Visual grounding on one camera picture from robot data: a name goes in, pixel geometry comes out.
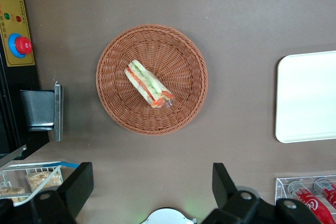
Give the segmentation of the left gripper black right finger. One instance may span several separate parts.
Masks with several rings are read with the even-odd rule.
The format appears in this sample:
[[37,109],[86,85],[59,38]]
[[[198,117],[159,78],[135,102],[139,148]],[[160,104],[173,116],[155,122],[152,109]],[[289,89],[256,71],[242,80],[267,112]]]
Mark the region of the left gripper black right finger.
[[275,205],[249,190],[239,190],[222,163],[213,164],[212,191],[217,203],[203,223],[319,223],[303,203],[279,199]]

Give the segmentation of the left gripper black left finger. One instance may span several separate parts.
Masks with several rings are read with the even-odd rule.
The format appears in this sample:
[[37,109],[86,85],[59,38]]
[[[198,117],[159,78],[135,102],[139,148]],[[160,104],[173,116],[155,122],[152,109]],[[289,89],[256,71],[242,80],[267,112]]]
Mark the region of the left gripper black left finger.
[[76,223],[94,189],[92,163],[80,163],[58,187],[41,187],[18,206],[1,199],[1,223]]

